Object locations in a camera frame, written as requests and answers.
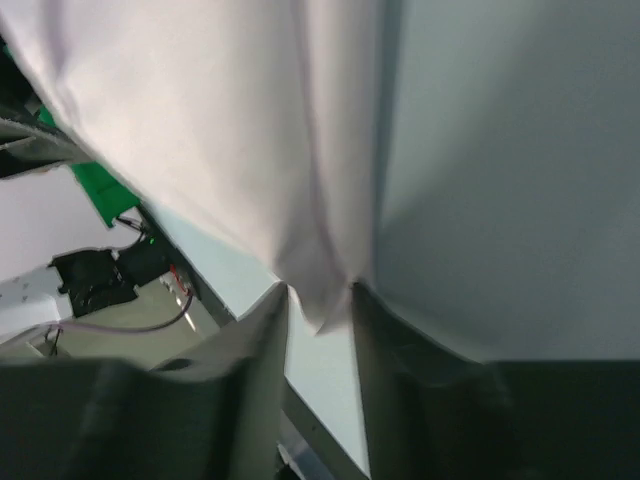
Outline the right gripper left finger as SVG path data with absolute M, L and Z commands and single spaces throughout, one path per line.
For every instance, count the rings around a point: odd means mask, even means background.
M 115 358 L 1 366 L 5 479 L 271 479 L 289 294 L 152 370 Z

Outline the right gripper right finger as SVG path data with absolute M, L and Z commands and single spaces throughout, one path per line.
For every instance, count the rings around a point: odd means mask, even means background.
M 351 311 L 375 479 L 635 479 L 635 361 L 474 362 L 367 285 Z

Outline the white long sleeve shirt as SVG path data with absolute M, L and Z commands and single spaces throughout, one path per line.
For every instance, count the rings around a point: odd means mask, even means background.
M 380 1 L 5 1 L 56 124 L 145 199 L 256 258 L 311 329 L 373 269 Z

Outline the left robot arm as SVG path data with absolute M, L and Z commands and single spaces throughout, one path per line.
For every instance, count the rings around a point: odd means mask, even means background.
M 147 241 L 120 249 L 84 249 L 1 282 L 1 342 L 27 341 L 50 327 L 138 298 L 138 289 L 170 270 Z

